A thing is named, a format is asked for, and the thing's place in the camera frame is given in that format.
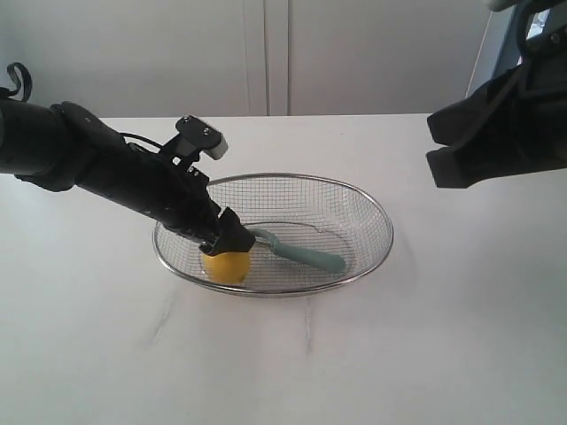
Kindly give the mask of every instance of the teal spatula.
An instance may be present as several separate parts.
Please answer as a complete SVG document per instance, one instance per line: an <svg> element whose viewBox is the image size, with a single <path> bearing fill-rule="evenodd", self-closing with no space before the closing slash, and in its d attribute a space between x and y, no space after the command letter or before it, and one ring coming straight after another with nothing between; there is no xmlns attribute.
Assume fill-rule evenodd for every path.
<svg viewBox="0 0 567 425"><path fill-rule="evenodd" d="M275 235L262 228L249 228L248 230L256 236L257 243L268 245L272 253L278 257L316 267L329 273L340 273L346 269L345 260L340 255L281 243Z"/></svg>

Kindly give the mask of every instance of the yellow ball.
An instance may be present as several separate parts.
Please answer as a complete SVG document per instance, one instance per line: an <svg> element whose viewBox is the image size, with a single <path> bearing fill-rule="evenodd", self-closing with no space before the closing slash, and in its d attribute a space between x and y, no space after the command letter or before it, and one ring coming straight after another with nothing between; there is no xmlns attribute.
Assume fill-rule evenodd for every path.
<svg viewBox="0 0 567 425"><path fill-rule="evenodd" d="M250 270L250 254L248 252L225 252L210 257L203 254L206 274L213 282L223 285L242 283Z"/></svg>

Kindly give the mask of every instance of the wire mesh basket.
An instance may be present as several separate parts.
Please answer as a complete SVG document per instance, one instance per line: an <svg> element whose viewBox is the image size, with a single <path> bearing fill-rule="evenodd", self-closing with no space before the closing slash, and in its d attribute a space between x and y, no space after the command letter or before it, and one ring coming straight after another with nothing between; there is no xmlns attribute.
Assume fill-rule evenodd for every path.
<svg viewBox="0 0 567 425"><path fill-rule="evenodd" d="M160 223L153 243L165 267L211 290L255 297L308 295L344 285L376 269L393 243L390 219L370 195L343 182L299 174L249 174L211 182L211 199L229 206L247 228L262 228L282 243L340 255L340 274L283 259L256 243L251 268L238 285L213 282L198 245Z"/></svg>

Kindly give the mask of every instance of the white wall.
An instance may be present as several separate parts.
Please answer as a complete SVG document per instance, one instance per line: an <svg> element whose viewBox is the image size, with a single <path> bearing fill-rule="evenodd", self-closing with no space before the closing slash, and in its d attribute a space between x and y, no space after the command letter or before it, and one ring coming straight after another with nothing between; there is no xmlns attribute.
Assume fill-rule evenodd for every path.
<svg viewBox="0 0 567 425"><path fill-rule="evenodd" d="M260 63L245 46L256 27L263 37L261 19L245 22L258 5L262 16L261 0L3 0L0 38L29 67L40 104L73 100L103 116L265 113L263 39ZM253 99L249 83L261 87Z"/></svg>
<svg viewBox="0 0 567 425"><path fill-rule="evenodd" d="M289 0L291 114L433 112L464 97L480 0Z"/></svg>

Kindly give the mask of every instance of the white table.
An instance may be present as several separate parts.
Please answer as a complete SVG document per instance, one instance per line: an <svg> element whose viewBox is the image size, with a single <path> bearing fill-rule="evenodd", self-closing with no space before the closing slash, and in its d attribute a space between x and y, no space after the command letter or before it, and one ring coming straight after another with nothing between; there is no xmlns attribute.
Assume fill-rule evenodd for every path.
<svg viewBox="0 0 567 425"><path fill-rule="evenodd" d="M2 176L0 423L567 421L567 171L436 189L424 115L210 122L230 150L202 171L359 186L390 258L311 298L222 295L156 260L151 220Z"/></svg>

